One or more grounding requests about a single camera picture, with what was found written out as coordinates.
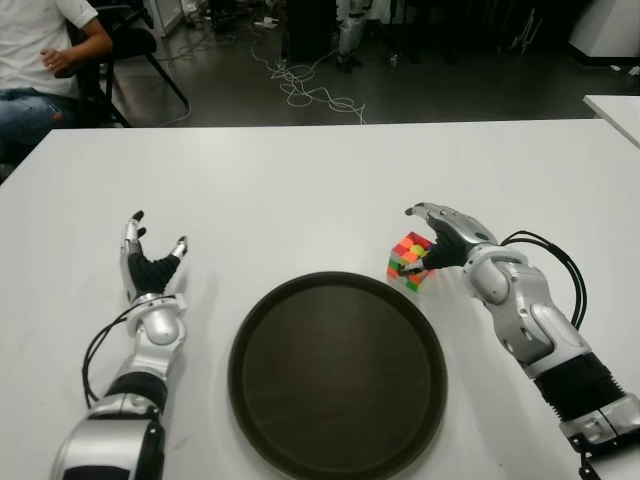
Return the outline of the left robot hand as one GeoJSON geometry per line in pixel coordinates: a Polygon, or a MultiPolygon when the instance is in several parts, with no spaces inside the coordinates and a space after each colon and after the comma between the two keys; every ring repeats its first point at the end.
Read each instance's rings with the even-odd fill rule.
{"type": "Polygon", "coordinates": [[[146,233],[139,226],[143,218],[144,211],[139,210],[128,219],[120,244],[120,271],[131,304],[145,295],[162,295],[188,252],[188,239],[182,236],[168,255],[149,260],[140,241],[146,233]]]}

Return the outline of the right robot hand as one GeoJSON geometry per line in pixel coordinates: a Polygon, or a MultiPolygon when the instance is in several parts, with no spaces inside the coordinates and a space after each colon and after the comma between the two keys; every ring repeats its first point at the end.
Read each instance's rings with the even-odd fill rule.
{"type": "Polygon", "coordinates": [[[496,237],[474,217],[451,207],[419,202],[405,210],[407,216],[418,216],[436,233],[429,252],[398,269],[398,275],[408,277],[423,271],[453,266],[462,267],[478,246],[497,246],[496,237]]]}

